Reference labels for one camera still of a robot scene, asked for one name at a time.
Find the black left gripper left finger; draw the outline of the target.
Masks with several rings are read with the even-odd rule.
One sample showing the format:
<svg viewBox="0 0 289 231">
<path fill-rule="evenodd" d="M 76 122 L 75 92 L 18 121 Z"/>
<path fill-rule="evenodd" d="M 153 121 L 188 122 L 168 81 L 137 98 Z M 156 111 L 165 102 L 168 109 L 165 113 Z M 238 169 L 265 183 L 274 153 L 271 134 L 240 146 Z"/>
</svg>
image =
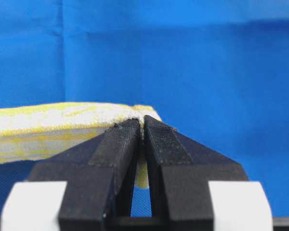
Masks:
<svg viewBox="0 0 289 231">
<path fill-rule="evenodd" d="M 0 217 L 2 231 L 101 231 L 138 147 L 140 124 L 128 119 L 103 134 L 37 162 L 14 184 Z"/>
</svg>

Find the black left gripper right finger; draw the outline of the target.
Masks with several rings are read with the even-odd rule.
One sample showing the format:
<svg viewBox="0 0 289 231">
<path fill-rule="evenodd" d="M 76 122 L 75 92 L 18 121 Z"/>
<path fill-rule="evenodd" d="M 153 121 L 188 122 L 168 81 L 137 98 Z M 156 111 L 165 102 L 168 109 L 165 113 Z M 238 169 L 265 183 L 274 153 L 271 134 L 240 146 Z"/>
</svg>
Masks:
<svg viewBox="0 0 289 231">
<path fill-rule="evenodd" d="M 170 231 L 270 231 L 262 185 L 242 165 L 172 127 L 144 118 L 153 216 Z"/>
</svg>

